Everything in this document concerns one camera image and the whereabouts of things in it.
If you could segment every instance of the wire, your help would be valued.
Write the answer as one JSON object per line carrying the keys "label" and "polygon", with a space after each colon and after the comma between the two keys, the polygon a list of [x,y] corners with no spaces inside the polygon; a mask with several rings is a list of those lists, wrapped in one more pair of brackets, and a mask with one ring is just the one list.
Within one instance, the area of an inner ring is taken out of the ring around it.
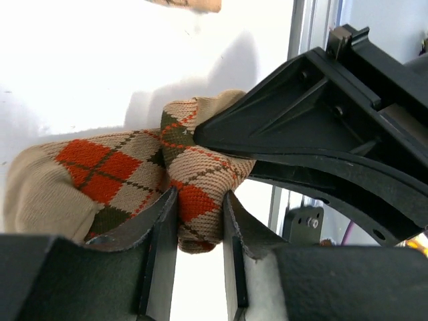
{"label": "wire", "polygon": [[345,234],[343,235],[342,243],[341,245],[346,245],[348,243],[349,235],[352,232],[352,229],[354,228],[355,223],[349,222],[348,227],[346,228]]}

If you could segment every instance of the metal frame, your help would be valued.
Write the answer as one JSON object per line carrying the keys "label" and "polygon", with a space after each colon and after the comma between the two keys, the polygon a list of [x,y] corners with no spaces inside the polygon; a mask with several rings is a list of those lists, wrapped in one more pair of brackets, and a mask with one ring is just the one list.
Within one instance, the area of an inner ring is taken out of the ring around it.
{"label": "metal frame", "polygon": [[[292,26],[288,46],[288,59],[292,59],[312,48],[326,48],[331,29],[340,25],[344,0],[294,0]],[[284,224],[282,202],[290,203],[291,193],[282,197],[281,187],[272,187],[272,198],[268,227],[280,234]],[[314,200],[304,195],[303,203],[312,204]]]}

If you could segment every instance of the white surface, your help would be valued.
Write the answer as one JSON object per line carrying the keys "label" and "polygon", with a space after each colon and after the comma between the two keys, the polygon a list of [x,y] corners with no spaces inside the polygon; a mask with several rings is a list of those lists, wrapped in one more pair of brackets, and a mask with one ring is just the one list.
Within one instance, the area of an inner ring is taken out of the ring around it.
{"label": "white surface", "polygon": [[344,0],[341,24],[369,26],[369,39],[404,64],[421,51],[427,14],[427,0]]}
{"label": "white surface", "polygon": [[[198,14],[144,0],[0,0],[0,194],[33,144],[156,127],[170,100],[249,90],[286,60],[292,5],[223,0]],[[268,213],[253,196],[269,190],[269,201],[270,188],[250,185],[244,205]],[[221,247],[180,253],[176,280],[171,320],[226,320]]]}

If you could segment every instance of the knitted fabric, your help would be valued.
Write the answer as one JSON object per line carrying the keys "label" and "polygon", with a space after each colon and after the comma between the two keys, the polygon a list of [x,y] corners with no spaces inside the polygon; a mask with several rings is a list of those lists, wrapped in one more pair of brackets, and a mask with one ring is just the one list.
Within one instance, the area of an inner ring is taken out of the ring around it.
{"label": "knitted fabric", "polygon": [[179,247],[212,250],[222,240],[221,203],[254,161],[224,156],[193,141],[196,126],[244,95],[166,105],[161,128],[33,146],[7,177],[6,232],[61,234],[87,241],[132,219],[168,186],[179,191]]}
{"label": "knitted fabric", "polygon": [[196,9],[201,11],[219,12],[221,0],[147,0],[160,5]]}

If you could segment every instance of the purple cable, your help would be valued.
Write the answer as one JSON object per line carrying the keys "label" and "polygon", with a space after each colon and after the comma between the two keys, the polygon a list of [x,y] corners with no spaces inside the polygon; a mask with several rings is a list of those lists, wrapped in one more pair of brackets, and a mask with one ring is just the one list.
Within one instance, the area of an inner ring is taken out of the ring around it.
{"label": "purple cable", "polygon": [[341,245],[346,245],[348,243],[350,232],[352,232],[352,229],[354,228],[355,223],[349,222],[348,227],[346,228],[345,234],[343,235],[342,243]]}

